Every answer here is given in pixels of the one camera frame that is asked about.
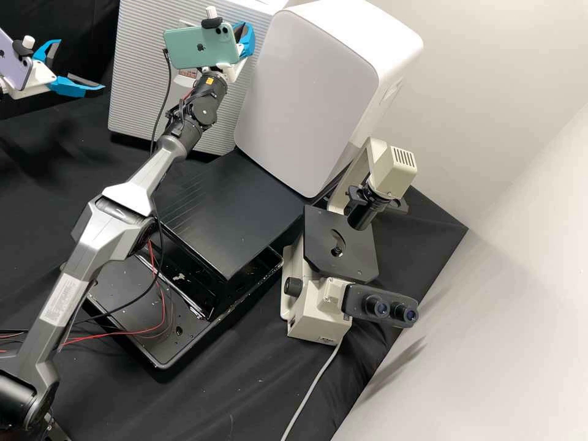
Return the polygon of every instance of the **ribbed panel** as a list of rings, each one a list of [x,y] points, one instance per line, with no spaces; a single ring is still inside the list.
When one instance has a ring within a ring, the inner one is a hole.
[[[253,24],[257,44],[255,53],[219,108],[218,122],[206,131],[196,146],[214,154],[233,149],[233,133],[247,87],[257,63],[259,50],[270,25],[271,15],[224,0],[122,0],[116,35],[115,63],[110,97],[108,128],[114,132],[150,139],[157,112],[167,86],[167,66],[162,49],[166,29],[179,27],[179,19],[199,23],[206,17],[206,6],[216,6],[220,16],[229,23],[246,20]],[[172,67],[172,79],[178,73]],[[171,83],[166,109],[177,104],[185,89]],[[156,136],[165,127],[159,122]]]

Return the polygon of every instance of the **white wall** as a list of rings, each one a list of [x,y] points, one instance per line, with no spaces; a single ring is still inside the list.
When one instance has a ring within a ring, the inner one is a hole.
[[[588,106],[466,234],[334,436],[588,439]]]
[[[416,187],[471,224],[588,101],[588,2],[370,1],[424,40],[375,135],[412,150]]]

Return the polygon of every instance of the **black fabric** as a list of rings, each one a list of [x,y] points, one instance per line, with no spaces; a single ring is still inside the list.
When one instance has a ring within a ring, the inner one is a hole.
[[[48,40],[61,39],[51,67],[110,85],[115,53],[119,0],[27,0],[2,2],[0,28],[13,40],[35,38],[33,50]],[[0,119],[69,101],[47,92],[0,104]]]
[[[105,96],[0,121],[2,328],[31,325],[84,204],[146,159],[147,142],[111,139],[107,113]],[[411,214],[374,221],[375,284],[420,300],[466,228],[415,189],[406,197]],[[398,334],[355,321],[288,439],[329,440]],[[277,282],[170,379],[112,339],[68,346],[56,357],[55,417],[74,440],[276,440],[332,350],[286,337]]]

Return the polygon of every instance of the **label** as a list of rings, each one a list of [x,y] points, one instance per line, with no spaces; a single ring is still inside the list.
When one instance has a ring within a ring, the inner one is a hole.
[[[62,273],[39,318],[53,326],[65,326],[77,308],[88,282]]]

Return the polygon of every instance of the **microscope body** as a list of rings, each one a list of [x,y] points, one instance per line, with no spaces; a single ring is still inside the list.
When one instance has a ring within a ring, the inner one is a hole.
[[[378,274],[371,221],[402,196],[417,173],[411,152],[368,138],[327,209],[304,208],[304,232],[284,247],[280,315],[288,336],[340,343],[353,318],[409,328],[418,302],[368,286]]]

